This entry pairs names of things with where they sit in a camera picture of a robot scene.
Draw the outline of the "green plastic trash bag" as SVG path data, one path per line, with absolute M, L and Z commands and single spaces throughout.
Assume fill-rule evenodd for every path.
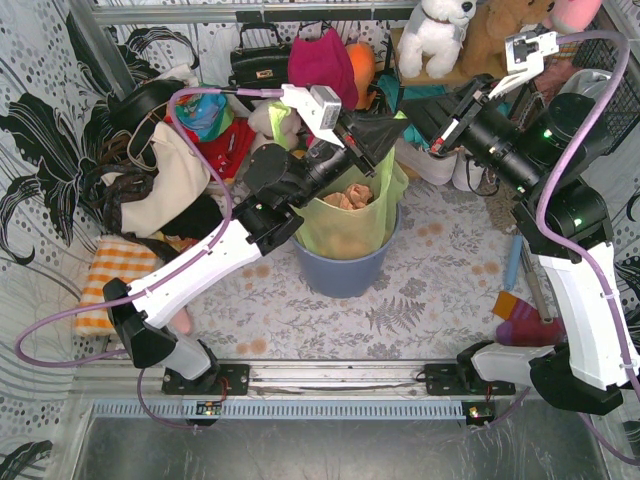
M 289 202 L 304 219 L 294 238 L 310 252 L 335 260 L 358 259 L 386 243 L 394 229 L 396 206 L 409 183 L 395 160 L 395 145 L 370 177 L 362 174 L 346 153 L 345 147 L 317 140 L 304 157 L 293 162 L 294 166 L 305 167 L 307 181 L 312 184 L 305 205 Z M 325 196 L 342 192 L 354 183 L 373 191 L 374 199 L 365 208 L 342 210 L 323 201 Z

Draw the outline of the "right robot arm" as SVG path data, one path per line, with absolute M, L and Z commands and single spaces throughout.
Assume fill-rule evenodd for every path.
M 608 209 L 581 176 L 609 147 L 606 126 L 596 121 L 570 156 L 538 225 L 542 191 L 595 102 L 559 94 L 522 130 L 489 98 L 489 86 L 490 78 L 479 76 L 448 94 L 406 100 L 401 110 L 438 153 L 462 147 L 516 192 L 516 225 L 550 281 L 566 337 L 541 347 L 481 342 L 459 354 L 459 372 L 470 384 L 525 385 L 555 408 L 605 415 L 622 404 L 622 388 L 639 371 L 613 294 Z

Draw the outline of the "blue trash bin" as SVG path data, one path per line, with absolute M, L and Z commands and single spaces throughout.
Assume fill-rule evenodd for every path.
M 401 220 L 400 205 L 397 205 L 394 229 L 386 243 L 375 252 L 358 259 L 335 260 L 321 257 L 292 238 L 291 243 L 302 277 L 314 292 L 330 298 L 362 296 L 378 278 L 387 252 L 400 230 Z

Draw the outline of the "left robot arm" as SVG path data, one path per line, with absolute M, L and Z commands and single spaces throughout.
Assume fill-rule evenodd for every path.
M 298 210 L 353 167 L 373 175 L 409 122 L 394 115 L 342 113 L 334 134 L 302 158 L 277 144 L 252 155 L 244 183 L 250 194 L 206 238 L 146 277 L 103 287 L 108 316 L 138 369 L 162 366 L 170 394 L 207 395 L 228 386 L 202 341 L 168 326 L 187 303 L 235 270 L 288 241 L 301 227 Z

